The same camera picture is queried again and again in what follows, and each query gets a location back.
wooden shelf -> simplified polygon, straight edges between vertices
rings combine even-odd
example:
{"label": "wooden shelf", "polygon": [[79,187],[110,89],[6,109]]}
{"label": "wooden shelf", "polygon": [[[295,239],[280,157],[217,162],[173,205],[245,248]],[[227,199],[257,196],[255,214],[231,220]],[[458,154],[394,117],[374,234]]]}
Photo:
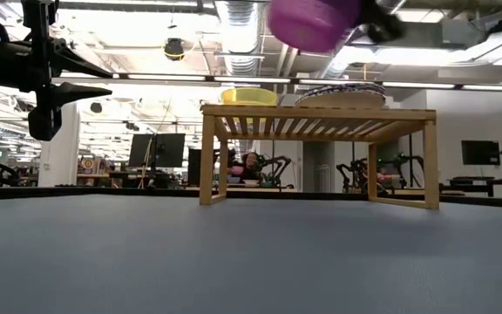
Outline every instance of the wooden shelf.
{"label": "wooden shelf", "polygon": [[[204,105],[200,161],[200,204],[211,205],[227,192],[228,140],[313,140],[369,142],[370,201],[438,209],[437,113],[434,110]],[[425,201],[377,197],[377,144],[424,131]],[[214,136],[220,141],[219,195],[212,197]]]}

ceiling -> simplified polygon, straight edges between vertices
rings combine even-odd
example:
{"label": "ceiling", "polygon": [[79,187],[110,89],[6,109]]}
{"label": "ceiling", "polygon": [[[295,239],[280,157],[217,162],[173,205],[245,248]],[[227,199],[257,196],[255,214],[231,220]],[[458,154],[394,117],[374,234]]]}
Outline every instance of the ceiling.
{"label": "ceiling", "polygon": [[[225,58],[220,56],[225,38],[222,36],[220,20],[209,14],[214,11],[212,2],[204,1],[204,10],[200,14],[189,13],[196,11],[195,5],[195,1],[61,0],[58,20],[51,27],[51,35],[66,39],[77,54],[110,72],[225,75]],[[397,14],[408,22],[437,23],[445,15],[461,18],[463,14],[477,13],[483,16],[500,10],[502,1],[498,0],[410,0],[404,2]],[[0,22],[7,28],[11,40],[21,40],[29,31],[22,26],[22,9],[18,0],[0,0]],[[164,56],[163,48],[168,38],[182,38],[186,54],[180,62],[170,61]],[[283,43],[272,36],[263,18],[259,51],[263,57],[259,69],[261,76],[280,76],[286,72],[289,76],[299,74],[314,77],[334,57],[334,52],[300,51],[295,62],[287,61],[279,71],[282,49]],[[291,53],[292,49],[289,49],[287,60]],[[353,79],[436,81],[441,79],[439,70],[442,69],[436,66],[367,64],[349,66],[344,74]],[[485,82],[497,83],[501,80],[502,68],[483,66],[474,71],[481,72],[482,69],[494,73],[478,75]],[[105,81],[89,85],[111,89],[113,95],[79,102],[83,121],[81,148],[116,160],[128,157],[133,133],[186,133],[186,145],[199,147],[200,105],[204,102],[218,103],[220,94],[229,88],[121,85]],[[404,91],[390,90],[389,93],[395,99],[407,95]],[[35,95],[0,87],[0,119],[25,118],[27,112],[20,106],[23,101],[34,104]],[[93,113],[90,109],[92,102],[100,103],[103,112]],[[121,123],[127,119],[141,120],[137,123],[138,132],[128,130],[125,123]],[[29,160],[37,155],[39,144],[29,140],[26,122],[0,121],[0,137],[5,138],[0,140],[2,147],[34,148],[27,149],[32,151],[28,154],[13,149],[12,153],[19,160]],[[247,149],[238,147],[239,144],[235,142],[231,145]]]}

gray table surface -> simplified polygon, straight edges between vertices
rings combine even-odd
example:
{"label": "gray table surface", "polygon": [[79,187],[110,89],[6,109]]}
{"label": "gray table surface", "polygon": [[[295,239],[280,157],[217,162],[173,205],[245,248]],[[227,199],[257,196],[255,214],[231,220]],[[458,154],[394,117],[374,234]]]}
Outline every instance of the gray table surface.
{"label": "gray table surface", "polygon": [[0,201],[0,313],[502,313],[502,208]]}

computer monitor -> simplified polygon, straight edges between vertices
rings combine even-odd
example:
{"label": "computer monitor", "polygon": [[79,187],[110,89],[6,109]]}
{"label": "computer monitor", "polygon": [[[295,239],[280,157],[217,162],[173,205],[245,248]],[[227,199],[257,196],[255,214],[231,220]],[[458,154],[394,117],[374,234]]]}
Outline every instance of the computer monitor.
{"label": "computer monitor", "polygon": [[492,140],[463,140],[462,162],[465,165],[499,166],[499,143]]}
{"label": "computer monitor", "polygon": [[129,167],[143,167],[145,156],[150,144],[147,167],[153,162],[156,154],[156,167],[182,167],[185,134],[135,134],[132,137]]}

